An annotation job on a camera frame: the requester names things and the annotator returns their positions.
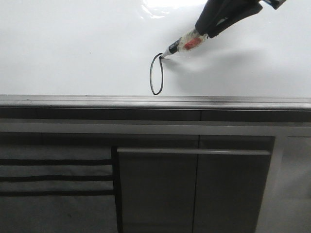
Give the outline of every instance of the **metal ledge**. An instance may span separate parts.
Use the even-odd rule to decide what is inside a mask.
[[[152,97],[0,95],[0,108],[311,111],[311,99],[264,97]]]

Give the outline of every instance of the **black stripe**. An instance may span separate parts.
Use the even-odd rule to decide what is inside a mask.
[[[113,176],[25,176],[0,177],[0,182],[37,182],[37,181],[113,181]]]
[[[0,197],[41,197],[41,196],[111,196],[113,190],[94,191],[34,191],[34,192],[0,192]]]
[[[102,160],[39,160],[39,159],[0,159],[0,166],[102,166],[111,165],[110,159]]]
[[[117,227],[118,233],[123,233],[123,213],[122,213],[122,191],[121,191],[121,178],[120,178],[120,161],[117,147],[111,148],[111,159],[113,161],[113,187],[115,190],[115,203],[117,211]]]

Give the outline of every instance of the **whiteboard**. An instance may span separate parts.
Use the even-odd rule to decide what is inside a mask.
[[[152,58],[205,0],[0,0],[0,94],[151,95]],[[163,96],[311,97],[311,4],[288,0],[163,61]],[[155,88],[159,87],[155,65]]]

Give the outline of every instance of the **metal handle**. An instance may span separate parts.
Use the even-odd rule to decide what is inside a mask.
[[[163,154],[222,154],[222,155],[271,155],[268,150],[227,149],[183,149],[183,148],[126,148],[119,147],[118,153],[163,153]]]

